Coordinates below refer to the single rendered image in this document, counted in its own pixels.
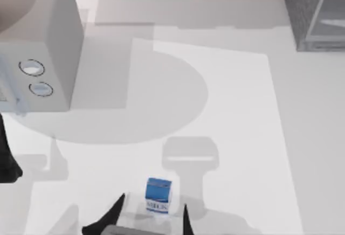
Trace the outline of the blue and white carton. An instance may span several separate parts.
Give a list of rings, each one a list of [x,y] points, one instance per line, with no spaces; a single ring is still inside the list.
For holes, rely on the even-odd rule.
[[[146,210],[161,214],[168,214],[171,203],[172,181],[148,178],[146,183]]]

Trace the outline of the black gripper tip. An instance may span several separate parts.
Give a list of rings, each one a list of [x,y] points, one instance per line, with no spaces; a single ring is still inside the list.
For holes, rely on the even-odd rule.
[[[0,113],[0,184],[14,183],[22,175],[23,171],[10,150],[3,117]]]

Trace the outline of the small microwave knob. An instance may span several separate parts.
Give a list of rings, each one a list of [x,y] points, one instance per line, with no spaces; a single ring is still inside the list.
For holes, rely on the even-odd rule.
[[[53,94],[52,86],[45,82],[29,84],[29,90],[32,94],[39,97],[48,97]]]

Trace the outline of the large microwave knob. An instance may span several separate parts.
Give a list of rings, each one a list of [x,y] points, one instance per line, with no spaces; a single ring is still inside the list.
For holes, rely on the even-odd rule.
[[[18,63],[19,69],[26,75],[38,77],[45,73],[44,65],[34,59],[22,60]]]

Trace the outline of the pale microwave oven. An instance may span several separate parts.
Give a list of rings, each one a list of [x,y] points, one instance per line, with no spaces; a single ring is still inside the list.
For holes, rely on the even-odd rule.
[[[0,0],[0,112],[65,112],[71,105],[84,41],[76,0]],[[45,67],[24,74],[22,60]],[[45,82],[53,94],[39,97],[29,84]]]

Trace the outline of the grey cabinet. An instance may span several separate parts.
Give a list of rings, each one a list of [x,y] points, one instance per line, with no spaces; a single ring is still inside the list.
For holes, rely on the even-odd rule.
[[[345,52],[345,0],[284,0],[299,52]]]

